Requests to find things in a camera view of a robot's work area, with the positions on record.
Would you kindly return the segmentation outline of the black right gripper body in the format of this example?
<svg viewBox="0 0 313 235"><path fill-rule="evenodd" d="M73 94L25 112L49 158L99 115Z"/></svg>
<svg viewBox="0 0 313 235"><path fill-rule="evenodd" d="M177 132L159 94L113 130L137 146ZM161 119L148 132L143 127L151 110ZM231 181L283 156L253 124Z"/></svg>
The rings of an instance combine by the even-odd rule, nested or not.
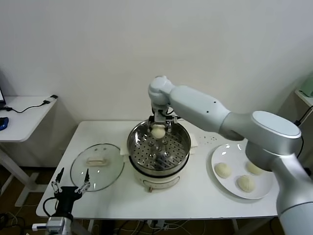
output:
<svg viewBox="0 0 313 235"><path fill-rule="evenodd" d="M155 117L155 125L163 125L165 126L167 117L169 116L167 114L170 106L168 104L165 105L158 105L158 104L152 104L152 115L151 117Z"/></svg>

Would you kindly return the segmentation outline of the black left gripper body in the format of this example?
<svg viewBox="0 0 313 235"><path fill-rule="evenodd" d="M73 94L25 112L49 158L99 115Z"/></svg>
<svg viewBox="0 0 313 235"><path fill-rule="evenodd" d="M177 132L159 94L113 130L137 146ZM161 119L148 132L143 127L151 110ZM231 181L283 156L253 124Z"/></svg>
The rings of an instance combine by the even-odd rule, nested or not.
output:
<svg viewBox="0 0 313 235"><path fill-rule="evenodd" d="M61 190L55 193L55 198L58 200L55 216L72 217L73 204L82 197L82 193L76 186L63 186Z"/></svg>

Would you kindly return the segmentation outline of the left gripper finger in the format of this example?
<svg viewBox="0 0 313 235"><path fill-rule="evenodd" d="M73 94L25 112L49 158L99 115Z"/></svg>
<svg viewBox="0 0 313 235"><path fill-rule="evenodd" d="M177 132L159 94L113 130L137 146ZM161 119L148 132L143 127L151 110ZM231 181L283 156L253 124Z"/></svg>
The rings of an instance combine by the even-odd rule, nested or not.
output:
<svg viewBox="0 0 313 235"><path fill-rule="evenodd" d="M90 188L89 170L87 169L83 185L77 188L74 192L83 195L89 188Z"/></svg>
<svg viewBox="0 0 313 235"><path fill-rule="evenodd" d="M62 170L57 174L55 180L51 182L51 186L55 194L62 192L60 182L61 182L63 173L64 173L64 168L62 168Z"/></svg>

